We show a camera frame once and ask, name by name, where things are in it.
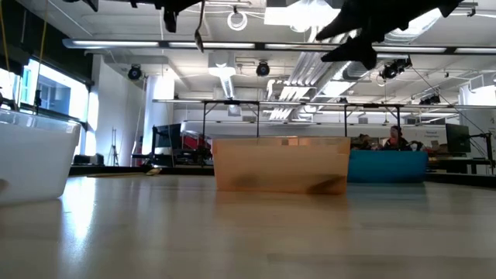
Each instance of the column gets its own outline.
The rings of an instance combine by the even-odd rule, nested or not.
[[[173,124],[174,104],[156,103],[154,99],[174,99],[174,78],[164,76],[151,76],[146,81],[145,125],[143,131],[143,154],[152,151],[152,128]],[[169,154],[168,148],[157,148],[156,153]]]

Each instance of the spotlight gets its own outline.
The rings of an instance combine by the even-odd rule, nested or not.
[[[439,95],[432,95],[428,98],[424,98],[420,100],[419,105],[435,105],[435,104],[439,104],[440,102],[441,102],[441,98],[439,97]]]
[[[141,65],[134,64],[134,65],[131,65],[131,70],[129,70],[127,77],[131,81],[137,81],[141,78],[142,75],[143,75],[143,72],[141,71]]]
[[[246,17],[246,13],[238,12],[237,7],[234,6],[233,11],[227,17],[227,26],[234,31],[241,31],[245,29],[247,25],[248,18]]]
[[[266,77],[270,74],[270,67],[266,61],[261,61],[257,67],[257,76]]]
[[[388,79],[396,78],[399,74],[403,74],[406,68],[413,66],[410,57],[408,59],[397,59],[392,64],[384,66],[379,76],[385,81]]]

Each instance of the woman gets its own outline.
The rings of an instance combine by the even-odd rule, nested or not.
[[[401,128],[392,126],[389,133],[390,138],[384,145],[384,150],[412,151],[412,148],[408,145],[408,141],[403,138]]]

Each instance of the metal frame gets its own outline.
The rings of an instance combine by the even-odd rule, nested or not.
[[[64,39],[63,44],[69,49],[172,49],[197,50],[194,41],[170,40],[86,40]],[[293,52],[328,52],[341,46],[340,43],[276,43],[276,42],[204,42],[205,50],[255,50],[255,51],[293,51]],[[459,55],[459,56],[494,56],[494,46],[456,46],[456,45],[384,45],[373,44],[372,47],[381,56],[391,55]]]
[[[201,132],[201,138],[203,140],[202,146],[206,148],[205,146],[205,126],[206,126],[206,121],[207,121],[207,115],[218,105],[218,104],[224,104],[224,105],[256,105],[257,106],[257,112],[255,112],[251,107],[251,111],[257,115],[257,138],[260,137],[260,102],[259,101],[237,101],[237,100],[203,100],[203,127],[202,127],[202,132]],[[207,111],[207,104],[214,104],[208,111]]]
[[[203,104],[207,103],[219,103],[225,104],[227,102],[235,102],[237,104],[251,104],[251,105],[273,105],[273,106],[287,106],[287,107],[298,107],[300,105],[313,105],[321,107],[363,107],[366,109],[378,109],[378,108],[393,108],[397,107],[405,109],[496,109],[496,106],[490,105],[404,105],[404,104],[377,104],[377,103],[330,103],[330,102],[272,102],[272,101],[229,101],[229,100],[191,100],[191,99],[154,99],[152,102],[156,103],[189,103],[189,104]]]

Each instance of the wooden table surface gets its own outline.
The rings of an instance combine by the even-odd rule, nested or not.
[[[0,278],[496,278],[496,192],[217,192],[213,177],[71,178],[0,208]]]

